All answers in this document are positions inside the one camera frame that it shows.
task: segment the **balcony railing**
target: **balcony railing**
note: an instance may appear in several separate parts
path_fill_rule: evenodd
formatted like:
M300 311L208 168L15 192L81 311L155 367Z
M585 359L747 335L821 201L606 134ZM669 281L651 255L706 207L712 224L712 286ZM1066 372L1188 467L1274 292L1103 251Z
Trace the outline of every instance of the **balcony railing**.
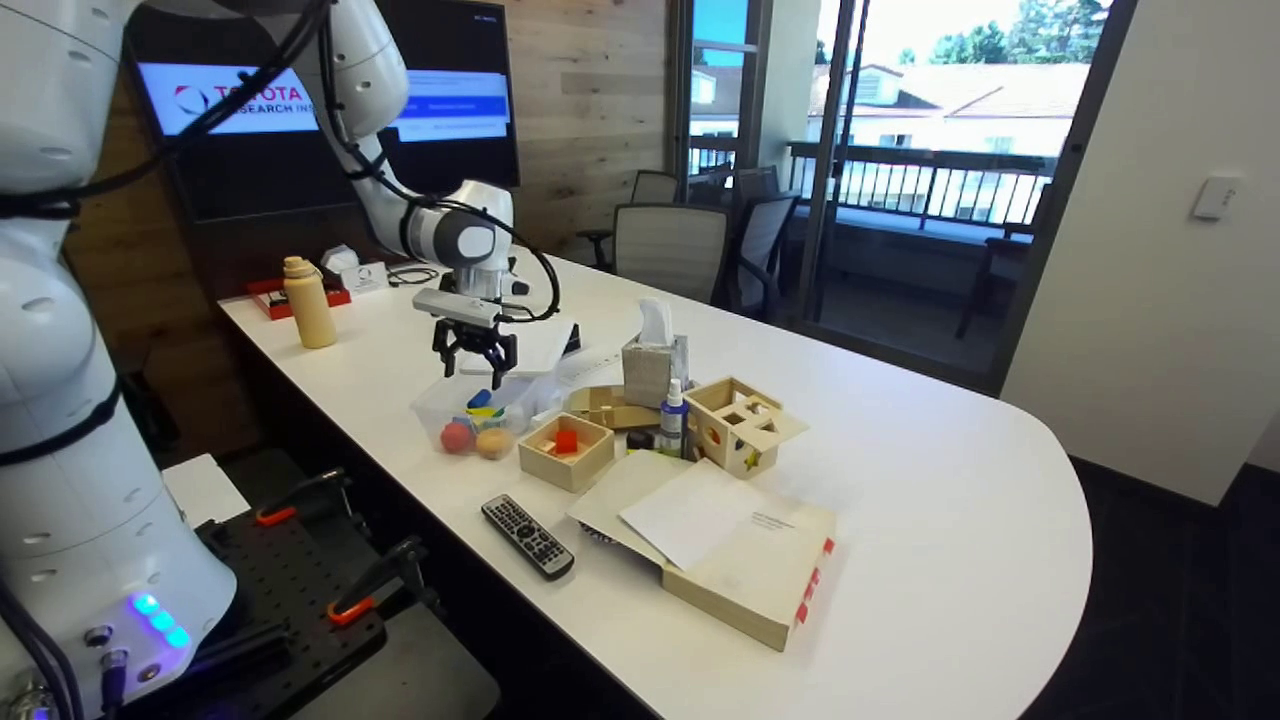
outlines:
M811 196L816 145L793 145L789 192ZM948 224L1031 224L1056 154L927 153L852 145L838 154L842 207Z

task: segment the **chair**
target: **chair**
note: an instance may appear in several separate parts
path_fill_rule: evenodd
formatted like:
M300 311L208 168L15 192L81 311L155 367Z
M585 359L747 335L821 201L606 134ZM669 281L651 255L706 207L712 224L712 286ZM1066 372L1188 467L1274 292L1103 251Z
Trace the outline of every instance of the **chair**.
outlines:
M747 207L745 231L735 240L735 269L729 307L774 319L781 292L781 234L793 220L798 196L764 196Z
M1027 224L1004 224L1001 234L983 240L983 255L981 255L981 264L974 271L969 298L963 298L961 322L956 322L961 338L969 332L974 311L981 311L983 298L992 298L1001 286L1013 296L1013 286L1024 281L1027 251L1031 251L1031 240L1018 240L1024 231L1031 231L1031 228Z
M618 271L664 292L712 298L725 255L725 212L687 202L620 202Z
M640 168L633 176L633 201L628 202L678 202L678 196L682 196L682 178L678 176ZM585 228L577 234L593 244L593 264L611 271L611 247L608 247L611 228Z

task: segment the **small bottle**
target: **small bottle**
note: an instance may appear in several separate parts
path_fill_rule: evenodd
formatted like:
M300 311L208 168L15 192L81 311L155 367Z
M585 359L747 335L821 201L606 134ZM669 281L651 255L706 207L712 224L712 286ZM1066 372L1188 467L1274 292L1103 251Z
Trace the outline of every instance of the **small bottle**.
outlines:
M329 347L335 343L329 296L321 285L321 269L304 255L286 255L286 296L294 307L298 335L304 347Z
M651 449L664 457L684 457L684 433L687 433L687 402L682 379L669 384L669 400L657 411L657 441Z

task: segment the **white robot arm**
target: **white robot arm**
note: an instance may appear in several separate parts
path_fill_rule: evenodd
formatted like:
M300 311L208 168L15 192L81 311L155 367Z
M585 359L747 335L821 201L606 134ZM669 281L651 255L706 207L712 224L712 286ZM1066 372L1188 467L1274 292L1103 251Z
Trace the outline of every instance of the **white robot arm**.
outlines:
M180 524L62 264L138 4L0 4L0 616L14 627L0 627L0 699L37 669L62 715L99 715L185 677L236 594L236 575ZM376 160L376 127L404 102L404 63L371 0L152 4L252 16L282 44L294 18L334 12L334 48L304 44L298 72L329 108L321 124L355 176L376 240L466 271L466 305L439 298L444 319L468 322L476 305L510 296L510 192L466 185L431 207Z

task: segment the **black stand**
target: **black stand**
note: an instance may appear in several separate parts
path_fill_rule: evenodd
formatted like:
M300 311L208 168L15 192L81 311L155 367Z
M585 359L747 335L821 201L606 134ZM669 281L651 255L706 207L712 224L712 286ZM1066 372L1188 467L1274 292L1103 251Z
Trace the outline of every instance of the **black stand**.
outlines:
M376 612L353 627L329 625L324 609L343 580L329 573L304 524L256 528L252 517L236 517L205 535L241 580L236 604L185 678L122 715L288 715L388 641Z

